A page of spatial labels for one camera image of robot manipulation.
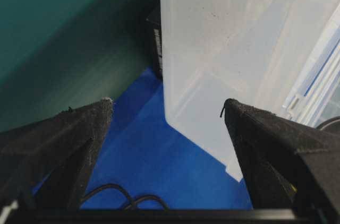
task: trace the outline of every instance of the wire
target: wire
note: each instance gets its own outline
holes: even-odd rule
[[[169,209],[169,207],[167,206],[167,204],[158,196],[155,195],[144,195],[144,196],[140,196],[137,197],[135,200],[133,200],[133,198],[129,195],[129,193],[120,185],[118,184],[114,184],[114,183],[108,183],[108,184],[104,184],[99,186],[98,188],[95,188],[93,191],[90,191],[88,194],[86,194],[84,197],[81,198],[80,203],[83,204],[86,200],[90,199],[91,197],[93,197],[94,195],[96,195],[97,193],[108,189],[108,188],[112,188],[112,189],[117,189],[119,190],[129,201],[129,204],[126,205],[123,209],[124,210],[130,210],[130,209],[137,209],[137,205],[143,201],[147,201],[147,200],[152,200],[152,201],[156,201],[158,202],[165,210]]]
[[[167,204],[158,196],[155,196],[155,195],[145,195],[145,196],[140,196],[140,197],[137,197],[134,202],[136,204],[139,204],[143,201],[147,201],[147,200],[152,200],[152,201],[157,201],[159,204],[162,205],[162,207],[165,209],[165,210],[168,210],[169,207],[167,206]],[[124,210],[128,210],[128,209],[131,209],[132,208],[132,204],[128,204],[126,207],[124,207],[123,209]]]
[[[93,197],[94,195],[96,195],[97,193],[108,189],[108,188],[113,188],[113,189],[117,189],[119,190],[129,201],[129,205],[131,206],[131,208],[136,209],[137,205],[135,203],[135,201],[132,199],[132,197],[129,195],[129,193],[120,185],[118,184],[114,184],[114,183],[108,183],[108,184],[104,184],[99,186],[98,188],[95,188],[93,191],[90,191],[88,194],[86,194],[84,197],[81,198],[80,203],[83,204],[86,200],[90,199],[91,197]]]

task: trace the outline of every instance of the green wall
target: green wall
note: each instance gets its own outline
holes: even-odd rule
[[[149,65],[159,0],[0,0],[0,131],[117,98]]]

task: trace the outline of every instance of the translucent plastic container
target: translucent plastic container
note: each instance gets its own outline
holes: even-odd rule
[[[340,0],[161,0],[167,122],[242,174],[227,98],[314,126],[339,82]]]

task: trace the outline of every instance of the black box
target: black box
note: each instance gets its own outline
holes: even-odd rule
[[[147,17],[148,38],[150,39],[152,69],[159,79],[163,78],[162,65],[162,28],[160,23],[160,5]]]

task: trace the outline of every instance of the blue tablecloth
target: blue tablecloth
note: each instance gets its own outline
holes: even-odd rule
[[[113,120],[87,191],[117,183],[133,197],[155,194],[172,209],[250,209],[244,181],[165,121],[163,84],[147,69],[114,100]],[[104,190],[82,208],[119,208],[119,191]],[[160,208],[145,201],[140,208]]]

